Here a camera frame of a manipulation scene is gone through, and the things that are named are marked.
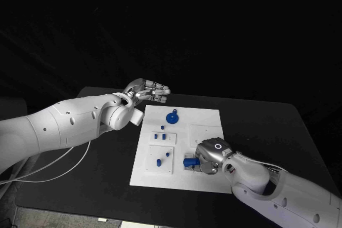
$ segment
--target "robotic hand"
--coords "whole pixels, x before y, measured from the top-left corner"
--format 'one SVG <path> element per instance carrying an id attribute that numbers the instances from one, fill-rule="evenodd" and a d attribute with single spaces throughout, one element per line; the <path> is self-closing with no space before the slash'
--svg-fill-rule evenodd
<path id="1" fill-rule="evenodd" d="M 205 140 L 195 155 L 205 163 L 193 170 L 208 175 L 221 170 L 238 200 L 281 227 L 342 228 L 342 200 L 313 182 L 232 152 L 221 138 Z M 268 181 L 275 189 L 262 195 Z"/>
<path id="2" fill-rule="evenodd" d="M 65 100 L 31 115 L 0 121 L 0 174 L 24 158 L 75 147 L 128 122 L 138 125 L 144 114 L 134 106 L 141 100 L 164 103 L 169 94 L 167 86 L 140 78 L 121 93 Z"/>

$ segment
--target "black tabletop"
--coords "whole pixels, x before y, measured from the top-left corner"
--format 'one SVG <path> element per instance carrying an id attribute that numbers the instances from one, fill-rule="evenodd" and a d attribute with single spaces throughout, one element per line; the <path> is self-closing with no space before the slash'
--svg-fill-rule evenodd
<path id="1" fill-rule="evenodd" d="M 78 97 L 121 92 L 85 87 Z M 339 190 L 293 105 L 226 98 L 170 94 L 164 104 L 145 105 L 218 109 L 225 141 L 234 151 L 283 167 L 336 196 Z M 20 207 L 131 221 L 174 228 L 278 227 L 232 194 L 130 186 L 140 126 L 102 134 L 91 142 L 75 169 L 44 183 L 24 183 L 16 196 Z M 79 161 L 88 143 L 27 180 L 62 174 Z M 68 149 L 43 152 L 33 170 L 50 163 Z"/>

